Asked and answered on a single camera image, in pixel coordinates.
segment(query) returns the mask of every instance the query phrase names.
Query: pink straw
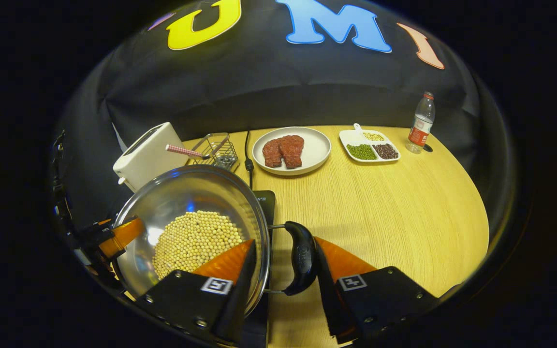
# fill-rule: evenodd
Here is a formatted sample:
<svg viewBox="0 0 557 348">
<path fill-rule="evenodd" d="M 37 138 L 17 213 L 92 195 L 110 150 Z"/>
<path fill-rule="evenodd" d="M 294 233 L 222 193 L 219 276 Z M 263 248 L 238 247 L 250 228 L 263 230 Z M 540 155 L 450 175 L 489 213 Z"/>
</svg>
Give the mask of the pink straw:
<svg viewBox="0 0 557 348">
<path fill-rule="evenodd" d="M 188 156 L 196 156 L 196 157 L 203 157 L 203 154 L 202 154 L 201 152 L 188 150 L 187 148 L 183 148 L 183 147 L 177 147 L 177 146 L 173 146 L 173 145 L 167 145 L 164 149 L 167 150 L 167 151 L 169 151 L 169 152 L 175 152 L 175 153 L 177 153 L 177 154 L 183 154 L 183 155 L 188 155 Z"/>
</svg>

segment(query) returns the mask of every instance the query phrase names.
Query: metal utensil holder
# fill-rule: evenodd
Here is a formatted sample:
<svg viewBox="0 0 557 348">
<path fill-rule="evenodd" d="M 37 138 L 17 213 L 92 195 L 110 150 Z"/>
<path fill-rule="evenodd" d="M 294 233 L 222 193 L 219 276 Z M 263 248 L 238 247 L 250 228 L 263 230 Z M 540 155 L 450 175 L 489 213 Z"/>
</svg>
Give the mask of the metal utensil holder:
<svg viewBox="0 0 557 348">
<path fill-rule="evenodd" d="M 215 165 L 231 172 L 238 168 L 238 154 L 236 154 L 234 144 L 229 141 L 229 133 L 210 133 L 204 136 L 192 150 L 210 155 L 210 158 L 206 160 L 193 160 L 194 164 Z"/>
</svg>

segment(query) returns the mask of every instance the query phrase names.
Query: red bottle label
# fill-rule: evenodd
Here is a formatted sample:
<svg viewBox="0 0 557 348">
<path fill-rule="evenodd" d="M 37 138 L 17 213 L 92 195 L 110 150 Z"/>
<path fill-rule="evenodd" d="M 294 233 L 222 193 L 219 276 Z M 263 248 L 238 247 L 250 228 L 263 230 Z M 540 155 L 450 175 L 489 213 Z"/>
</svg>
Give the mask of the red bottle label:
<svg viewBox="0 0 557 348">
<path fill-rule="evenodd" d="M 414 126 L 410 130 L 408 139 L 418 146 L 425 146 L 429 132 L 431 132 L 431 126 L 433 126 L 433 123 L 414 117 Z"/>
</svg>

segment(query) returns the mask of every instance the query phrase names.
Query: black fabric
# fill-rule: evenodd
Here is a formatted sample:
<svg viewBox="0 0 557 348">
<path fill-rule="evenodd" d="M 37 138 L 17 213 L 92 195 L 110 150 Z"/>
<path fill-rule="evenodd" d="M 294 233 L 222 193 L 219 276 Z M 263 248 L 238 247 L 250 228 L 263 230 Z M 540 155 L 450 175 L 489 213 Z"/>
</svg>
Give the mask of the black fabric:
<svg viewBox="0 0 557 348">
<path fill-rule="evenodd" d="M 344 0 L 323 0 L 338 13 Z M 409 127 L 425 90 L 435 94 L 432 133 L 449 148 L 475 181 L 493 232 L 506 200 L 500 184 L 506 172 L 489 155 L 504 153 L 508 136 L 499 133 L 501 114 L 468 67 L 426 30 L 371 2 L 349 3 L 376 13 L 392 53 L 355 46 L 351 30 L 338 44 L 325 35 L 320 44 L 291 44 L 290 13 L 273 0 L 242 0 L 242 17 L 222 35 L 189 49 L 167 46 L 166 27 L 202 9 L 194 29 L 212 25 L 218 9 L 197 1 L 150 31 L 140 29 L 91 73 L 60 122 L 69 136 L 62 180 L 71 188 L 77 225 L 112 214 L 131 196 L 117 185 L 113 163 L 121 155 L 113 125 L 125 145 L 146 130 L 172 123 L 185 141 L 209 132 L 237 132 L 281 126 L 362 125 Z M 422 62 L 401 22 L 427 36 L 444 63 Z"/>
</svg>

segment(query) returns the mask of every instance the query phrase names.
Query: wooden table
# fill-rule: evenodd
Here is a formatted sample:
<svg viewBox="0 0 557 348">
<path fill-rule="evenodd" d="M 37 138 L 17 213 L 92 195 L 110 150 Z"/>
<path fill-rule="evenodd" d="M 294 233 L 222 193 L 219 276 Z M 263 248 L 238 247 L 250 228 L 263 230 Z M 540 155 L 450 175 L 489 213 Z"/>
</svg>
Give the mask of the wooden table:
<svg viewBox="0 0 557 348">
<path fill-rule="evenodd" d="M 433 152 L 412 154 L 405 148 L 407 128 L 362 126 L 385 134 L 401 152 L 388 163 L 360 163 L 345 153 L 338 133 L 353 126 L 311 126 L 332 143 L 327 162 L 299 176 L 270 174 L 256 165 L 255 190 L 277 197 L 274 223 L 302 223 L 313 235 L 346 249 L 377 268 L 395 266 L 420 286 L 441 296 L 465 280 L 484 259 L 489 227 L 483 202 L 464 168 L 435 136 Z M 248 154 L 267 130 L 252 130 Z M 244 166 L 246 132 L 230 135 L 241 164 L 235 174 L 248 182 Z M 197 140 L 185 141 L 192 148 Z M 272 289 L 292 281 L 292 241 L 285 231 L 274 233 Z M 315 281 L 291 297 L 270 295 L 271 348 L 330 347 Z"/>
</svg>

